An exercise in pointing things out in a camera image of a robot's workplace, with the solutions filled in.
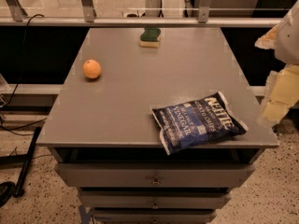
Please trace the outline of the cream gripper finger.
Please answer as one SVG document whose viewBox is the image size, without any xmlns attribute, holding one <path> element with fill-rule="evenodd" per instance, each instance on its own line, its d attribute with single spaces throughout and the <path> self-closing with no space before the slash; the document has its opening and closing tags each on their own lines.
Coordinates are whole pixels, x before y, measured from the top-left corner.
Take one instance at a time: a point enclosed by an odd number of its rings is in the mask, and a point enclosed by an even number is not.
<svg viewBox="0 0 299 224">
<path fill-rule="evenodd" d="M 266 34 L 259 37 L 254 46 L 259 49 L 274 49 L 277 37 L 278 25 L 271 28 Z"/>
<path fill-rule="evenodd" d="M 286 64 L 271 71 L 264 89 L 258 123 L 266 128 L 279 124 L 290 108 L 299 102 L 299 65 Z"/>
</svg>

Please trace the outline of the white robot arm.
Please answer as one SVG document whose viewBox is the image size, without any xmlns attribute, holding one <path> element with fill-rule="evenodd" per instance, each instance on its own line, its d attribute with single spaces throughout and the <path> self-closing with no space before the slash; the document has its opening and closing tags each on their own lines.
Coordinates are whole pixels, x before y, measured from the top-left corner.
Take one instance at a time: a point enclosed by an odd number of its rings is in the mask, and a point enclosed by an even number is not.
<svg viewBox="0 0 299 224">
<path fill-rule="evenodd" d="M 299 1 L 254 46 L 272 49 L 275 57 L 285 63 L 279 72 L 270 72 L 264 88 L 258 122 L 271 128 L 299 102 Z"/>
</svg>

